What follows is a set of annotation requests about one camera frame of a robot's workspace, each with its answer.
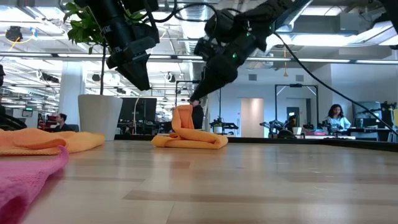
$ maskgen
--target white door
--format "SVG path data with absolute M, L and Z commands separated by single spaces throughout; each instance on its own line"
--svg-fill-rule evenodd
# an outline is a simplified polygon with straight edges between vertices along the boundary
M 241 103 L 241 130 L 243 138 L 263 138 L 264 99 L 243 98 Z

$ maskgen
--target door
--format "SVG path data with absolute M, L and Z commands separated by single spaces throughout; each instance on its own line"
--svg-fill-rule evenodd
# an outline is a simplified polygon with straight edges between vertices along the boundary
M 289 120 L 289 117 L 291 116 L 296 116 L 296 126 L 300 127 L 300 108 L 298 107 L 287 107 L 287 121 Z
M 241 130 L 244 138 L 263 138 L 264 99 L 243 98 L 241 103 Z

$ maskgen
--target potted plant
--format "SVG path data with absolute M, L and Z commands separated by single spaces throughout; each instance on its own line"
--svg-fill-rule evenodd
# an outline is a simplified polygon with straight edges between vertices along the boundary
M 123 100 L 115 96 L 103 95 L 106 49 L 108 46 L 89 8 L 80 8 L 72 2 L 68 3 L 66 8 L 68 12 L 63 18 L 64 22 L 74 15 L 80 18 L 79 21 L 70 21 L 72 29 L 68 32 L 69 40 L 75 44 L 89 45 L 89 54 L 93 53 L 95 46 L 101 46 L 103 49 L 99 95 L 80 95 L 78 97 L 81 130 L 103 133 L 106 141 L 113 141 Z M 129 12 L 127 14 L 132 18 L 140 16 L 140 14 L 130 15 Z
M 213 126 L 213 132 L 214 132 L 215 134 L 222 134 L 222 133 L 223 133 L 223 125 L 220 124 L 220 123 L 216 123 L 216 124 Z

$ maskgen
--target woman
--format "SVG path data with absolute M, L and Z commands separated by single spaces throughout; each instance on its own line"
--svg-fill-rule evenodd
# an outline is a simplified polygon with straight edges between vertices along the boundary
M 348 129 L 351 127 L 351 123 L 344 117 L 344 113 L 340 105 L 331 106 L 327 118 L 332 127 L 337 126 L 339 129 Z

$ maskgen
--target white planter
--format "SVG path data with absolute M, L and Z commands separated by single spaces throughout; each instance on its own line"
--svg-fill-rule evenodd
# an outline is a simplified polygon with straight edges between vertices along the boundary
M 214 127 L 214 133 L 215 134 L 222 134 L 223 133 L 223 127 Z
M 114 96 L 79 95 L 80 130 L 103 133 L 113 141 L 123 100 Z

